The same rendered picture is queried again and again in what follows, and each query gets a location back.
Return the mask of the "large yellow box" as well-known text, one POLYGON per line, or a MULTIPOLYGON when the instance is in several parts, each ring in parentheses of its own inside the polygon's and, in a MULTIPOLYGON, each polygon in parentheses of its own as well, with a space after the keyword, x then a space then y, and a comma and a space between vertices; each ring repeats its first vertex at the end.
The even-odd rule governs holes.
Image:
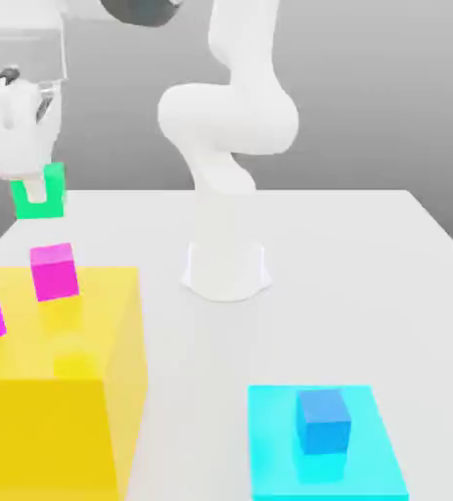
POLYGON ((0 501, 124 501, 148 387, 134 267, 81 267, 38 301, 0 267, 0 501))

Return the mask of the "small blue cube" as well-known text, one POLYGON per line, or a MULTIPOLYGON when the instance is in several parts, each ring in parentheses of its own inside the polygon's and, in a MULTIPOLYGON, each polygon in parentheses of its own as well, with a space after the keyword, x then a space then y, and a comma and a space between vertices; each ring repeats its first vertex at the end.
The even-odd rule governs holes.
POLYGON ((296 397, 295 422, 306 455, 345 453, 351 417, 339 389, 305 389, 296 397))

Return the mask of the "small green cube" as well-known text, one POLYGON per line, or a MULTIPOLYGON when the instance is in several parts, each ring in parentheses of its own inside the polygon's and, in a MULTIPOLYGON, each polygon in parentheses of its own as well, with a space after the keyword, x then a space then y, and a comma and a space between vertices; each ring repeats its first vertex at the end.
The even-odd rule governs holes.
POLYGON ((12 181, 11 192, 15 204, 17 219, 41 219, 63 217, 65 212, 66 177, 62 162, 53 162, 45 166, 45 188, 47 200, 33 204, 27 199, 22 181, 12 181))

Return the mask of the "large cyan box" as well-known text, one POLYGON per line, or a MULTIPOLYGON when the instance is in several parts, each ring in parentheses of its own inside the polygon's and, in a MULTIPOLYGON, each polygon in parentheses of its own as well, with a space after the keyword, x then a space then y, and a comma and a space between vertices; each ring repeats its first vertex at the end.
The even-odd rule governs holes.
POLYGON ((409 501, 375 396, 368 386, 251 386, 248 390, 252 501, 409 501), (306 455, 296 431, 296 397, 339 389, 351 417, 345 453, 306 455))

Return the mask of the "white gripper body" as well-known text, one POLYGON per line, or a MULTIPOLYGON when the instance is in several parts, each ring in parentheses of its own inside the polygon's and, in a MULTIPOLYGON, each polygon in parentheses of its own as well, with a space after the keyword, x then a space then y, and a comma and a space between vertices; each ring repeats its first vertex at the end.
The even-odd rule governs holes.
POLYGON ((0 178, 23 180, 42 173, 51 162, 61 129, 61 94, 44 113, 38 84, 18 79, 0 84, 0 178))

